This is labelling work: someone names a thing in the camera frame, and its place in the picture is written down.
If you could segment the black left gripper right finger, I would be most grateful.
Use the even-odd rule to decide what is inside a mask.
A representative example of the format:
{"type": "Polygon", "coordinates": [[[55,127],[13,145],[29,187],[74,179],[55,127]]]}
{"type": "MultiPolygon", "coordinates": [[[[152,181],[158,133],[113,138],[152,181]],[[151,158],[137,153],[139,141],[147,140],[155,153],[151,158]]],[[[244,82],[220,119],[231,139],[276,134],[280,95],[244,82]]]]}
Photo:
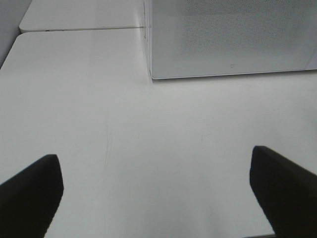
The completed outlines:
{"type": "Polygon", "coordinates": [[[251,189],[278,238],[317,236],[317,176],[265,146],[255,146],[251,189]]]}

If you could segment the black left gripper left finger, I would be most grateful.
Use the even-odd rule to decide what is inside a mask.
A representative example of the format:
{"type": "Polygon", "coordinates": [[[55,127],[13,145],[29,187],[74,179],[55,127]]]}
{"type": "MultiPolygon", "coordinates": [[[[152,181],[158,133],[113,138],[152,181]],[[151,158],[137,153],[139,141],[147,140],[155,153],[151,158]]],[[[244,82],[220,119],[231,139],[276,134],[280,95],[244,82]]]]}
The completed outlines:
{"type": "Polygon", "coordinates": [[[38,159],[0,185],[0,236],[43,238],[64,186],[57,155],[38,159]]]}

